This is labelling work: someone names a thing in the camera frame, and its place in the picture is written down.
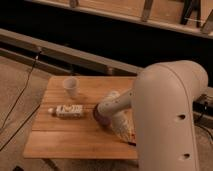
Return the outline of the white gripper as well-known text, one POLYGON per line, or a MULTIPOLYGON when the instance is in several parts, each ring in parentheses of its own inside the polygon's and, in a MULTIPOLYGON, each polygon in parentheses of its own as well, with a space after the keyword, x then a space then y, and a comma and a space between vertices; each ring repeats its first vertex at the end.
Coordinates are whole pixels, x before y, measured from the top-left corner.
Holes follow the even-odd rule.
POLYGON ((134 142, 133 128, 124 112, 118 112, 111 117, 111 127, 114 133, 124 142, 134 142))

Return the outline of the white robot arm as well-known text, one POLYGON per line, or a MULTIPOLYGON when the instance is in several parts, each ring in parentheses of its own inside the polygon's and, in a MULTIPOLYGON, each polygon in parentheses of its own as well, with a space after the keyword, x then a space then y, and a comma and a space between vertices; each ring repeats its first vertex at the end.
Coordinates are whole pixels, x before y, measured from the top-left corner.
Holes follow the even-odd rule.
POLYGON ((102 125, 130 108, 136 132, 140 171, 200 171, 193 102, 208 87, 208 74, 188 60, 150 65, 137 75, 132 88, 94 109, 102 125))

